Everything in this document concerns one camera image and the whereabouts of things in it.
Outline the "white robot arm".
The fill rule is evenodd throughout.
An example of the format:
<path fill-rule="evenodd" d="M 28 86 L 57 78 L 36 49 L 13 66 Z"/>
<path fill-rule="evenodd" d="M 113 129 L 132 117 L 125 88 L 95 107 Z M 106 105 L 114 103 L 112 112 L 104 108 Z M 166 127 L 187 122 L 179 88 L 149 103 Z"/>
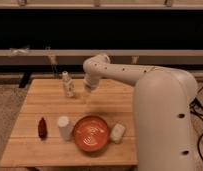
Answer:
<path fill-rule="evenodd" d="M 190 103 L 195 77 L 181 69 L 113 64 L 105 54 L 84 61 L 84 87 L 91 92 L 105 77 L 134 88 L 138 171 L 196 171 Z"/>

